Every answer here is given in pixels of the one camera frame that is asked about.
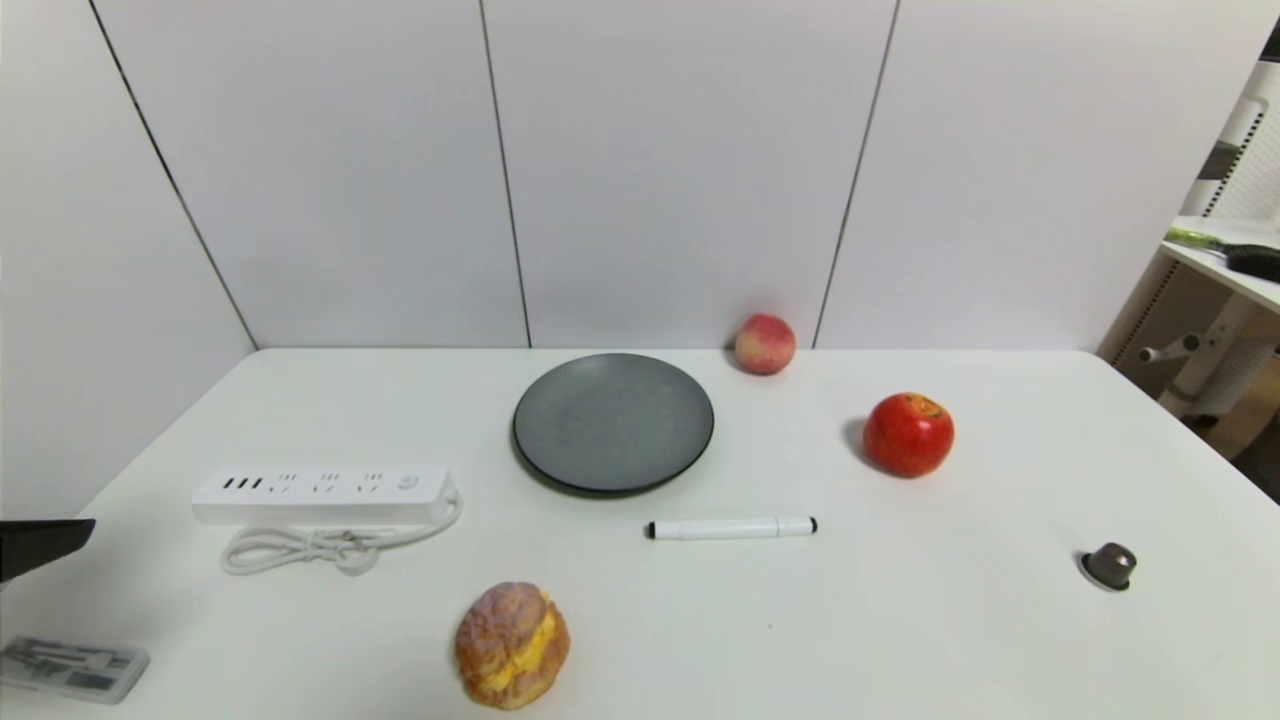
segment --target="power strip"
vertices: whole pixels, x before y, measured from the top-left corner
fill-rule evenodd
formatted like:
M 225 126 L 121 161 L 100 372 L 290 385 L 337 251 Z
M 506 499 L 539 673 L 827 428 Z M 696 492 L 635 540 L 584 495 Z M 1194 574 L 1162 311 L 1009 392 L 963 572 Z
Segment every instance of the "power strip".
M 429 525 L 457 497 L 436 465 L 243 465 L 214 470 L 191 509 L 210 525 Z

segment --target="bread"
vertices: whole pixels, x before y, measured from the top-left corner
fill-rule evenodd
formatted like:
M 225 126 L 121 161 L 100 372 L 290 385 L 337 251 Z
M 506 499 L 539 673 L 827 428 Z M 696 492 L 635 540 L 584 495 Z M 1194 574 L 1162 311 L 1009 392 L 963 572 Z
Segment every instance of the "bread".
M 568 626 L 550 596 L 530 583 L 500 583 L 467 611 L 454 652 L 471 700 L 516 710 L 550 689 L 568 644 Z

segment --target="red apple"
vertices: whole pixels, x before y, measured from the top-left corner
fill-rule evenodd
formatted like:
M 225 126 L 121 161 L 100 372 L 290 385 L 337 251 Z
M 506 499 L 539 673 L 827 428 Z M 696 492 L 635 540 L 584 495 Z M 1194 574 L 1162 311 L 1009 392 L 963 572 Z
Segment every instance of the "red apple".
M 733 352 L 744 368 L 772 375 L 787 366 L 796 354 L 796 333 L 782 318 L 751 315 L 737 333 Z
M 946 407 L 914 392 L 881 401 L 863 428 L 863 447 L 881 468 L 905 478 L 932 473 L 946 460 L 956 429 Z

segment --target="power cord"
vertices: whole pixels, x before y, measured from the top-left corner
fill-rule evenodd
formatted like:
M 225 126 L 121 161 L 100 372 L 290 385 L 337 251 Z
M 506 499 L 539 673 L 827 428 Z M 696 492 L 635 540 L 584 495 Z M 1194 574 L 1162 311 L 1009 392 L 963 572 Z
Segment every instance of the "power cord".
M 462 516 L 462 493 L 451 491 L 448 516 L 438 525 L 410 532 L 390 528 L 376 530 L 298 530 L 296 528 L 244 528 L 223 551 L 223 570 L 230 575 L 252 575 L 315 559 L 333 562 L 344 575 L 364 575 L 378 564 L 383 550 L 424 541 L 442 533 Z

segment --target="small metal object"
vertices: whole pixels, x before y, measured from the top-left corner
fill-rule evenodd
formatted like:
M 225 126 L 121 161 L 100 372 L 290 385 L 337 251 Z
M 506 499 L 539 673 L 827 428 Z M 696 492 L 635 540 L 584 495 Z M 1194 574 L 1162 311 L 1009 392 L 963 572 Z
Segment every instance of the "small metal object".
M 1129 589 L 1129 575 L 1138 559 L 1123 544 L 1108 542 L 1079 557 L 1080 571 L 1098 587 L 1120 592 Z

